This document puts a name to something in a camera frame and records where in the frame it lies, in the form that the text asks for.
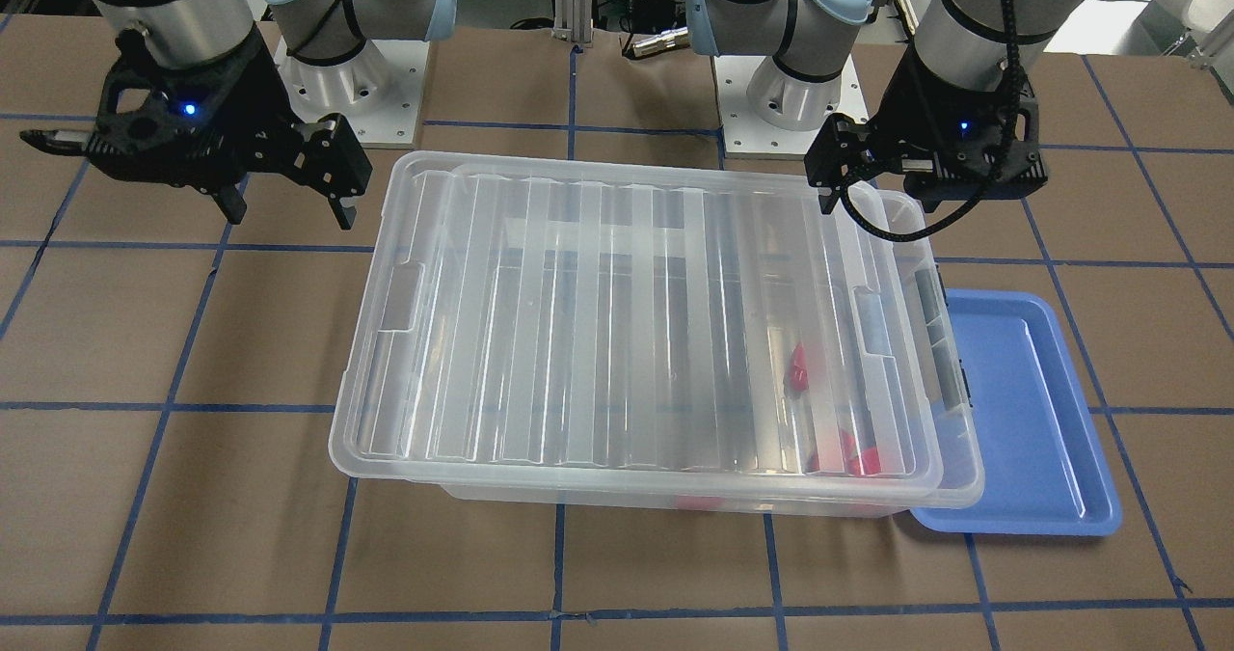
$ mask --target blue tape line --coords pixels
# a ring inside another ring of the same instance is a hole
[[[1028,206],[1027,199],[1021,199],[1021,205],[1024,207],[1024,215],[1028,217],[1028,224],[1033,229],[1033,238],[1037,239],[1037,247],[1040,249],[1041,256],[1049,261],[1050,252],[1045,247],[1045,239],[1041,237],[1041,229],[1037,226],[1037,217],[1033,216],[1033,208]],[[1182,593],[1182,587],[1180,586],[1181,579],[1175,572],[1174,562],[1170,560],[1170,554],[1165,547],[1165,541],[1162,540],[1161,531],[1156,525],[1156,519],[1153,518],[1153,510],[1149,507],[1148,499],[1144,497],[1144,489],[1140,487],[1139,477],[1135,475],[1135,467],[1132,465],[1132,457],[1127,452],[1127,445],[1123,445],[1123,435],[1119,433],[1118,425],[1114,423],[1114,413],[1111,413],[1109,411],[1109,401],[1106,401],[1106,391],[1101,386],[1101,379],[1097,377],[1097,366],[1093,365],[1092,355],[1088,355],[1088,346],[1085,344],[1083,335],[1080,334],[1080,324],[1076,323],[1075,313],[1071,312],[1071,305],[1067,301],[1066,291],[1062,290],[1062,281],[1059,279],[1058,269],[1054,268],[1054,264],[1046,264],[1046,269],[1050,274],[1050,281],[1054,281],[1054,290],[1059,295],[1059,303],[1062,305],[1064,317],[1066,317],[1067,326],[1071,327],[1071,334],[1075,335],[1076,348],[1080,349],[1080,358],[1083,360],[1085,370],[1088,371],[1088,379],[1092,380],[1093,392],[1097,395],[1097,401],[1101,402],[1106,423],[1109,427],[1111,434],[1114,436],[1114,445],[1118,449],[1118,456],[1122,459],[1127,476],[1132,481],[1135,501],[1139,503],[1140,513],[1144,514],[1144,520],[1149,526],[1149,533],[1153,535],[1153,544],[1157,549],[1157,555],[1161,559],[1161,565],[1165,567],[1166,577],[1170,579],[1170,586],[1174,588],[1175,598],[1178,599],[1182,616],[1187,621],[1187,629],[1191,631],[1192,641],[1196,642],[1196,647],[1203,649],[1203,641],[1199,639],[1199,630],[1196,626],[1196,619],[1191,615],[1191,609],[1187,607],[1187,599]]]
[[[94,116],[70,116],[65,113],[6,113],[0,111],[0,121],[58,121],[62,123],[93,123]]]
[[[1191,255],[1191,248],[1187,247],[1186,239],[1182,238],[1182,233],[1181,231],[1178,231],[1178,224],[1175,223],[1174,216],[1170,215],[1169,207],[1166,207],[1165,203],[1165,199],[1161,197],[1161,191],[1157,190],[1156,182],[1149,174],[1149,169],[1144,165],[1144,158],[1140,157],[1140,152],[1135,147],[1135,143],[1132,142],[1132,136],[1130,133],[1127,132],[1127,127],[1124,127],[1123,120],[1119,118],[1118,111],[1114,110],[1114,105],[1109,101],[1109,95],[1106,94],[1106,88],[1102,86],[1101,79],[1097,78],[1097,70],[1093,70],[1092,63],[1088,62],[1087,55],[1081,55],[1080,59],[1083,60],[1083,67],[1088,70],[1088,76],[1092,78],[1092,83],[1097,86],[1097,91],[1101,94],[1101,100],[1106,102],[1106,108],[1109,110],[1111,118],[1114,118],[1114,125],[1118,126],[1118,132],[1123,136],[1123,141],[1127,142],[1127,147],[1129,147],[1129,149],[1132,150],[1132,157],[1135,158],[1135,164],[1138,168],[1140,168],[1140,173],[1144,175],[1144,182],[1146,182],[1149,190],[1153,191],[1153,199],[1156,200],[1157,207],[1161,211],[1161,216],[1165,217],[1166,223],[1170,226],[1170,231],[1174,233],[1174,238],[1177,239],[1178,247],[1182,248],[1182,255],[1186,256],[1187,261],[1191,265],[1195,265],[1196,259],[1193,255]],[[1208,281],[1204,279],[1204,274],[1201,272],[1198,268],[1195,268],[1195,274],[1196,279],[1198,279],[1199,281],[1201,290],[1204,291],[1204,296],[1207,296],[1208,298],[1208,305],[1211,305],[1213,312],[1217,312],[1217,318],[1219,318],[1219,321],[1222,322],[1222,327],[1223,329],[1225,329],[1227,338],[1234,339],[1234,329],[1232,329],[1230,322],[1227,321],[1225,313],[1222,312],[1220,303],[1217,303],[1217,298],[1215,296],[1213,296],[1212,289],[1208,287]]]
[[[333,414],[334,406],[263,404],[263,402],[174,402],[176,413],[297,413]]]
[[[565,158],[575,159],[574,145],[578,134],[578,96],[579,96],[579,54],[582,53],[582,47],[574,46],[570,48],[570,107],[569,107],[569,125],[566,128],[565,138]]]
[[[608,132],[618,134],[697,136],[716,137],[718,131],[707,128],[622,128],[611,126],[575,126],[578,132]]]
[[[1234,414],[1234,408],[1106,408],[1111,414]]]
[[[274,613],[242,615],[234,613],[188,613],[170,615],[107,615],[105,626],[115,625],[304,625],[321,621],[321,615]]]
[[[1234,264],[1186,264],[1177,260],[1045,260],[1045,259],[987,259],[977,255],[935,255],[938,264],[975,264],[975,265],[1069,265],[1069,268],[1162,268],[1209,270],[1234,269]]]
[[[1228,609],[1234,608],[1234,598],[1188,598],[1191,608]],[[991,603],[995,613],[1032,613],[1061,610],[1144,610],[1177,609],[1176,598],[1111,598],[1087,600],[1019,600]],[[891,615],[951,615],[980,613],[979,603],[924,603],[909,605],[797,605],[784,609],[789,618],[842,618],[842,616],[891,616]],[[490,610],[473,612],[422,612],[422,613],[336,613],[333,624],[374,624],[374,623],[542,623],[555,615],[548,610]],[[727,608],[691,609],[674,608],[666,610],[592,610],[590,613],[570,613],[559,615],[563,621],[587,620],[639,620],[639,619],[708,619],[708,618],[771,618],[772,608]],[[115,625],[299,625],[321,624],[326,615],[321,613],[186,613],[186,614],[109,614],[105,626]],[[88,626],[97,620],[96,615],[0,615],[0,626]]]
[[[775,636],[780,651],[789,651],[789,625],[784,620],[784,594],[780,591],[780,557],[775,549],[775,523],[771,514],[763,514],[763,538],[768,546],[768,575],[771,579],[771,610],[775,614]]]
[[[935,255],[935,264],[969,264],[969,265],[1044,265],[1043,259],[980,259],[969,255]]]
[[[0,626],[84,626],[94,615],[0,615]]]
[[[347,478],[347,498],[343,502],[343,520],[338,525],[338,544],[334,546],[334,566],[329,572],[329,592],[326,594],[326,613],[321,623],[317,651],[329,649],[329,635],[334,626],[334,608],[338,605],[338,587],[343,581],[343,563],[347,560],[347,541],[352,535],[352,514],[355,507],[357,478]]]
[[[127,250],[215,250],[217,243],[179,242],[51,242],[49,248],[126,248]]]
[[[565,586],[565,504],[557,506],[553,524],[553,609],[561,612]]]
[[[1146,154],[1234,154],[1234,149],[1188,147],[1114,147],[1109,144],[1041,144],[1041,149],[1076,149],[1082,152],[1143,152]]]
[[[374,623],[543,623],[547,610],[426,612],[426,613],[336,613],[336,625]]]
[[[0,239],[0,248],[30,248],[42,242]],[[48,248],[121,248],[121,250],[215,250],[217,243],[186,242],[49,242]],[[228,243],[227,250],[304,252],[304,253],[373,253],[370,245],[328,245],[328,243]]]
[[[316,243],[234,243],[228,250],[278,250],[294,253],[373,253],[370,245],[316,245]]]
[[[93,402],[93,401],[0,401],[0,409],[89,409],[97,413],[151,413],[167,409],[167,402]],[[270,406],[262,402],[173,402],[173,413],[295,413],[333,414],[334,406]]]
[[[1192,608],[1234,608],[1234,598],[1188,598]]]
[[[502,129],[570,129],[560,123],[506,123],[501,121],[424,121],[426,126],[444,126],[450,128],[502,128]]]
[[[248,180],[242,182],[239,186],[241,195],[243,195],[244,189],[248,186],[247,181]],[[180,391],[180,382],[184,380],[184,371],[189,366],[189,355],[193,353],[193,344],[197,338],[197,330],[201,329],[201,321],[206,313],[210,292],[215,287],[218,270],[222,266],[222,259],[227,252],[227,239],[231,238],[231,229],[232,224],[225,226],[223,233],[218,238],[218,245],[215,250],[215,259],[210,265],[210,272],[206,274],[206,281],[201,287],[201,296],[197,300],[197,309],[194,312],[193,322],[189,326],[188,334],[185,335],[184,348],[180,349],[180,360],[176,361],[175,374],[172,375],[172,386],[168,387],[163,413],[159,414],[158,425],[154,427],[154,436],[151,439],[151,448],[146,454],[146,465],[142,466],[142,476],[137,483],[137,493],[133,493],[132,507],[128,509],[128,519],[126,520],[123,533],[120,536],[120,545],[116,547],[116,559],[112,560],[111,573],[107,575],[107,583],[102,589],[102,598],[99,600],[97,619],[90,629],[90,639],[86,642],[86,651],[95,651],[99,647],[99,636],[102,634],[102,624],[109,610],[111,609],[111,598],[116,594],[116,584],[120,583],[120,572],[125,567],[125,559],[128,556],[128,546],[133,540],[133,531],[137,529],[137,518],[141,515],[142,506],[146,502],[146,489],[149,488],[151,476],[154,473],[154,462],[155,459],[158,459],[158,450],[163,445],[163,435],[167,433],[167,423],[172,417],[175,395]]]
[[[977,541],[972,538],[971,533],[964,534],[964,545],[969,550],[969,563],[972,566],[972,579],[977,584],[977,599],[981,600],[981,616],[986,621],[986,635],[990,637],[991,651],[1001,651],[998,629],[995,625],[993,609],[990,607],[990,592],[986,589],[986,575],[981,571]]]
[[[565,588],[565,504],[557,506],[553,520],[553,625],[549,650],[561,650],[561,609]]]
[[[996,613],[1044,613],[1060,610],[1160,610],[1177,609],[1176,598],[1123,598],[1107,600],[1019,600],[995,603]]]
[[[1129,152],[1125,147],[1112,144],[1041,144],[1041,149],[1079,149],[1083,152]]]
[[[1234,154],[1234,149],[1186,149],[1182,147],[1135,147],[1149,154]]]
[[[711,618],[774,618],[775,608],[723,608],[723,609],[696,609],[696,608],[665,608],[661,610],[611,609],[591,610],[589,613],[574,613],[563,615],[564,620],[694,620]]]
[[[724,128],[716,131],[716,166],[724,170]]]
[[[784,609],[789,618],[864,618],[884,615],[955,615],[980,613],[980,603],[917,603],[907,605],[795,605]]]
[[[0,409],[89,409],[96,413],[157,413],[163,402],[56,402],[56,401],[0,401]]]
[[[81,162],[81,166],[78,169],[75,176],[73,176],[73,182],[69,185],[69,190],[64,194],[64,200],[60,200],[60,206],[56,208],[56,215],[52,217],[52,223],[47,228],[47,237],[43,237],[43,242],[35,250],[33,259],[30,260],[30,268],[26,269],[26,276],[21,279],[21,286],[17,286],[16,295],[12,296],[11,303],[9,303],[9,309],[5,312],[2,321],[0,321],[0,339],[9,332],[9,326],[12,326],[12,318],[17,316],[17,307],[21,307],[21,300],[26,298],[26,291],[30,290],[30,282],[35,281],[35,272],[38,270],[38,265],[43,261],[43,253],[47,252],[47,245],[52,242],[52,237],[56,229],[60,226],[60,219],[64,219],[64,212],[69,208],[69,202],[73,201],[74,195],[77,195],[78,189],[81,186],[81,180],[85,178],[85,170],[90,168],[90,164]]]

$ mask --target plastic bin lid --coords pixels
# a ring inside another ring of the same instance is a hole
[[[948,290],[986,489],[912,513],[943,533],[1103,536],[1122,507],[1058,318],[1017,291]]]
[[[696,169],[402,159],[331,456],[464,488],[953,501],[891,245],[797,178]]]

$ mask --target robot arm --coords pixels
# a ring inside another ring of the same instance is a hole
[[[813,131],[840,99],[840,73],[872,0],[687,0],[702,55],[765,55],[747,96],[768,123]]]
[[[191,185],[231,223],[244,216],[237,185],[247,173],[283,174],[320,192],[339,228],[352,228],[371,164],[342,113],[305,123],[291,110],[244,0],[94,1],[117,32],[120,59],[93,132],[26,131],[22,139],[88,158],[117,180]],[[276,0],[274,10],[306,68],[358,55],[369,36],[442,38],[454,26],[454,0]],[[132,95],[144,95],[136,108]]]
[[[979,200],[1040,189],[1048,171],[1027,69],[1080,1],[933,0],[879,112],[868,123],[832,115],[807,153],[807,178],[823,211],[844,200],[854,212],[844,190],[882,171],[903,174],[905,190],[927,211],[944,200],[965,201],[921,233],[879,233],[921,238]]]

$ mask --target brown cardboard surface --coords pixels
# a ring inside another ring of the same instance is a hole
[[[1219,154],[1144,154],[1143,158],[1192,259],[1227,264],[1234,260],[1234,229],[1230,229],[1234,158]]]
[[[711,58],[676,51],[645,60],[621,57],[626,35],[596,31],[578,57],[578,123],[623,128],[719,127]]]
[[[573,507],[565,538],[566,610],[771,604],[754,514]]]
[[[545,610],[554,509],[466,502],[436,485],[362,481],[339,612]]]
[[[1045,53],[1029,72],[1040,113],[1041,142],[1045,144],[1098,144],[1122,147],[1109,107],[1085,68],[1083,58],[1072,53]],[[1049,166],[1054,166],[1046,155]]]
[[[420,118],[565,123],[569,59],[548,31],[459,27],[433,44]]]
[[[189,186],[173,189],[153,182],[121,182],[90,168],[54,239],[217,243],[226,224],[215,201]]]
[[[1130,152],[1053,149],[1028,202],[1053,259],[1185,260]]]
[[[976,536],[992,600],[1174,597],[1113,436],[1104,418],[1093,424],[1123,506],[1122,526],[1107,538]]]
[[[65,127],[84,127],[67,123]],[[0,238],[47,237],[81,160],[49,158],[17,136],[42,127],[37,121],[0,121]]]
[[[1178,610],[1059,610],[998,613],[998,641],[1006,651],[1050,649],[1159,651],[1193,649]]]
[[[334,402],[369,260],[368,253],[227,253],[179,399]]]
[[[964,538],[916,520],[775,519],[785,605],[976,603]]]
[[[381,203],[390,184],[390,169],[405,152],[369,149],[373,176],[355,203],[352,229],[338,228],[326,197],[280,175],[252,174],[244,201],[248,212],[231,233],[231,243],[278,245],[374,245],[381,226]]]
[[[14,17],[0,36],[0,111],[93,117],[102,78],[120,58],[115,37],[101,17]]]
[[[1138,147],[1232,149],[1234,108],[1212,73],[1182,58],[1090,55],[1088,62]]]
[[[1225,493],[1209,488],[1234,483],[1229,456],[1211,450],[1228,440],[1229,418],[1129,414],[1117,423],[1174,571],[1188,594],[1234,596],[1229,566],[1234,515]]]
[[[1111,406],[1229,408],[1234,355],[1187,269],[1059,268]]]
[[[163,402],[207,250],[49,248],[7,334],[0,397]]]
[[[564,131],[424,126],[416,148],[503,158],[565,159],[566,142]]]
[[[548,623],[343,624],[329,636],[333,651],[375,649],[508,649],[543,651]]]
[[[602,620],[564,623],[563,651],[748,651],[775,649],[775,620],[702,619],[702,620]]]
[[[887,649],[987,649],[981,615],[870,615],[789,618],[792,649],[884,651]]]
[[[104,629],[99,651],[311,651],[318,637],[318,625],[128,625]]]
[[[0,649],[21,651],[84,649],[89,637],[88,626],[0,626]]]
[[[701,134],[580,132],[574,142],[575,158],[581,162],[691,169],[719,168],[719,152],[714,138]]]
[[[1208,649],[1234,649],[1234,610],[1193,609],[1191,615]]]
[[[35,259],[35,248],[2,248],[0,250],[0,307],[9,308],[10,301],[17,296],[21,281],[26,279],[30,261]]]
[[[861,95],[865,97],[866,110],[871,113],[879,111],[879,102],[882,100],[882,90],[891,81],[900,58],[903,58],[905,46],[888,44],[859,44],[853,47],[853,67],[856,68],[856,79],[861,84]]]
[[[158,413],[0,411],[5,615],[97,610],[157,422]]]
[[[347,492],[329,419],[172,414],[111,609],[325,609]]]
[[[1234,270],[1207,269],[1203,274],[1204,281],[1213,291],[1213,298],[1217,300],[1222,313],[1225,313],[1225,321],[1230,321],[1230,317],[1234,317]]]

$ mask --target grid of blue tape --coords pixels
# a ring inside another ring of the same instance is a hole
[[[0,20],[0,33],[7,27],[11,16]],[[708,129],[708,128],[679,128],[679,129],[648,129],[648,128],[629,128],[629,127],[605,127],[605,126],[580,126],[576,123],[576,92],[578,92],[578,57],[582,54],[584,51],[575,47],[570,51],[570,83],[569,83],[569,122],[566,125],[552,125],[552,123],[497,123],[497,122],[464,122],[464,121],[424,121],[427,126],[458,126],[458,127],[489,127],[489,128],[512,128],[512,129],[550,129],[550,131],[564,131],[568,133],[568,158],[575,158],[575,139],[579,132],[595,132],[595,133],[631,133],[631,134],[645,134],[645,136],[703,136],[710,137],[716,141],[717,145],[717,163],[719,168],[724,168],[724,137],[722,129]],[[97,647],[99,637],[102,628],[109,625],[169,625],[169,624],[312,624],[321,625],[321,637],[318,642],[320,651],[326,651],[329,647],[331,633],[333,626],[337,624],[365,624],[365,623],[442,623],[442,621],[544,621],[550,624],[550,650],[559,651],[561,645],[561,623],[566,620],[633,620],[633,619],[691,619],[691,618],[772,618],[776,623],[776,639],[777,647],[780,651],[787,651],[790,649],[789,634],[787,634],[787,618],[797,616],[859,616],[859,615],[930,615],[930,614],[958,614],[958,613],[971,613],[981,614],[986,630],[990,639],[990,646],[992,650],[997,651],[1001,646],[998,642],[998,631],[995,624],[995,613],[1014,613],[1014,612],[1046,612],[1046,610],[1085,610],[1085,609],[1177,609],[1182,613],[1186,620],[1187,628],[1191,633],[1191,637],[1196,645],[1196,649],[1203,650],[1203,639],[1199,637],[1199,630],[1196,626],[1195,618],[1192,615],[1193,609],[1199,608],[1234,608],[1234,598],[1188,598],[1186,596],[1187,588],[1185,581],[1180,579],[1174,570],[1169,552],[1166,550],[1165,542],[1161,538],[1160,529],[1156,525],[1153,512],[1148,503],[1146,497],[1140,487],[1138,476],[1132,465],[1132,457],[1124,445],[1122,435],[1118,430],[1118,423],[1116,422],[1117,414],[1234,414],[1234,408],[1120,408],[1120,406],[1111,406],[1106,401],[1106,395],[1097,377],[1097,371],[1093,366],[1092,358],[1088,355],[1087,346],[1083,343],[1082,334],[1080,334],[1080,327],[1076,324],[1076,318],[1071,312],[1070,303],[1066,298],[1066,292],[1062,290],[1062,282],[1058,276],[1059,265],[1074,265],[1075,268],[1188,268],[1196,274],[1199,285],[1203,287],[1204,295],[1209,303],[1212,305],[1217,317],[1220,318],[1222,326],[1224,327],[1227,334],[1234,339],[1234,332],[1230,332],[1230,326],[1225,313],[1222,312],[1220,305],[1213,296],[1208,282],[1204,279],[1203,271],[1207,269],[1232,269],[1234,264],[1203,264],[1203,261],[1197,261],[1193,259],[1190,248],[1182,237],[1181,231],[1172,219],[1172,216],[1166,207],[1161,195],[1159,194],[1148,168],[1144,165],[1141,154],[1146,153],[1180,153],[1180,154],[1234,154],[1234,149],[1186,149],[1186,148],[1172,148],[1172,147],[1138,147],[1132,141],[1130,134],[1123,126],[1118,112],[1114,110],[1109,96],[1106,94],[1104,88],[1102,88],[1101,80],[1097,76],[1097,72],[1093,70],[1091,63],[1085,57],[1085,67],[1092,78],[1098,92],[1101,94],[1103,101],[1106,102],[1107,110],[1118,126],[1119,132],[1123,136],[1125,145],[1113,147],[1113,145],[1076,145],[1076,144],[1049,144],[1046,148],[1056,149],[1085,149],[1085,150],[1097,150],[1097,152],[1130,152],[1133,158],[1135,158],[1140,171],[1144,175],[1144,180],[1149,189],[1153,191],[1154,199],[1160,207],[1162,216],[1169,223],[1174,237],[1177,239],[1178,245],[1182,248],[1186,261],[1181,264],[1170,264],[1170,261],[1122,261],[1122,260],[1056,260],[1049,255],[1049,249],[1045,245],[1045,239],[1041,237],[1040,228],[1037,226],[1037,219],[1033,216],[1032,208],[1028,206],[1027,200],[1022,200],[1022,206],[1024,207],[1025,217],[1033,231],[1033,237],[1037,239],[1038,247],[1041,253],[1040,259],[946,259],[946,256],[940,256],[938,260],[940,264],[1012,264],[1012,265],[1044,265],[1049,270],[1054,287],[1059,295],[1061,302],[1062,313],[1066,318],[1067,326],[1076,339],[1076,345],[1080,349],[1081,360],[1083,360],[1085,369],[1087,370],[1088,377],[1092,379],[1093,388],[1097,395],[1097,401],[1099,406],[1097,408],[1091,408],[1093,413],[1104,414],[1106,422],[1111,428],[1111,433],[1114,436],[1116,446],[1119,457],[1123,461],[1123,467],[1132,481],[1133,489],[1135,492],[1138,506],[1140,507],[1141,514],[1148,523],[1150,533],[1153,535],[1154,544],[1156,545],[1157,554],[1161,559],[1165,575],[1170,581],[1175,591],[1174,598],[1157,598],[1157,599],[1097,599],[1097,600],[1033,600],[1033,602],[1012,602],[1012,603],[998,603],[992,602],[988,592],[986,589],[985,576],[981,568],[981,560],[979,555],[979,546],[976,540],[971,534],[964,536],[964,541],[969,552],[970,565],[972,567],[974,581],[977,588],[979,603],[943,603],[943,604],[908,604],[908,605],[829,605],[829,607],[787,607],[784,604],[784,597],[780,591],[780,568],[779,560],[776,555],[775,546],[775,523],[770,514],[763,515],[764,519],[764,536],[766,541],[766,557],[768,557],[768,573],[771,593],[771,605],[770,607],[755,607],[755,608],[728,608],[728,609],[665,609],[665,610],[644,610],[644,609],[617,609],[617,610],[590,610],[585,613],[568,613],[565,612],[565,599],[564,599],[564,571],[565,571],[565,520],[566,520],[566,507],[559,504],[555,510],[555,524],[554,524],[554,566],[553,566],[553,605],[549,610],[503,610],[503,612],[383,612],[383,613],[337,613],[336,603],[338,600],[338,589],[343,577],[344,562],[347,557],[347,544],[350,535],[350,523],[352,514],[355,504],[355,496],[358,489],[358,481],[355,478],[348,480],[347,497],[344,501],[343,514],[339,523],[338,541],[334,551],[334,562],[331,571],[329,589],[327,593],[326,607],[322,613],[289,613],[289,614],[264,614],[264,615],[243,615],[243,614],[228,614],[228,613],[216,613],[216,614],[169,614],[169,615],[151,615],[151,614],[112,614],[110,612],[111,598],[115,594],[116,584],[120,579],[120,572],[123,568],[125,559],[128,552],[128,545],[132,541],[133,529],[136,528],[137,519],[141,515],[142,504],[146,497],[146,489],[149,486],[151,475],[153,473],[155,459],[158,459],[158,450],[162,445],[163,434],[167,429],[168,418],[173,413],[179,413],[179,411],[193,411],[193,413],[332,413],[333,406],[284,406],[284,404],[186,404],[186,402],[176,402],[176,392],[181,379],[184,377],[184,371],[188,365],[190,353],[193,351],[193,344],[196,339],[197,330],[200,329],[202,317],[205,314],[206,305],[213,287],[215,279],[222,265],[223,256],[228,250],[285,250],[285,252],[371,252],[371,247],[364,245],[259,245],[259,243],[230,243],[231,237],[231,224],[226,226],[222,231],[218,242],[216,243],[137,243],[137,242],[53,242],[52,238],[58,228],[64,212],[68,210],[77,190],[79,189],[81,180],[85,175],[86,164],[83,163],[79,171],[74,176],[72,185],[69,186],[65,197],[60,202],[58,211],[56,212],[52,223],[48,228],[47,237],[42,242],[22,242],[21,239],[9,239],[4,242],[0,239],[0,247],[33,247],[36,248],[35,256],[27,269],[26,276],[23,276],[21,286],[14,300],[9,305],[5,312],[5,317],[0,321],[0,339],[4,339],[9,326],[12,323],[14,316],[16,316],[17,307],[21,300],[26,295],[31,281],[33,281],[38,264],[48,248],[143,248],[143,250],[212,250],[215,253],[211,272],[206,277],[202,285],[202,291],[197,301],[197,309],[189,327],[189,332],[185,338],[184,346],[180,351],[179,361],[176,362],[175,375],[173,375],[172,387],[168,388],[167,399],[159,404],[159,402],[88,402],[88,401],[0,401],[0,409],[122,409],[122,411],[158,411],[159,422],[157,424],[154,436],[151,440],[151,448],[146,457],[146,465],[143,466],[141,480],[138,481],[138,487],[136,494],[133,496],[132,507],[130,509],[128,519],[126,522],[120,545],[117,546],[115,560],[111,567],[111,572],[107,577],[107,583],[104,588],[102,597],[99,602],[97,613],[94,615],[0,615],[0,626],[22,626],[22,625],[74,625],[74,626],[90,626],[90,637],[88,641],[88,651],[94,651]],[[89,116],[62,116],[62,115],[48,115],[48,113],[6,113],[0,112],[0,120],[28,120],[28,121],[60,121],[60,122],[73,122],[73,121],[91,121]]]

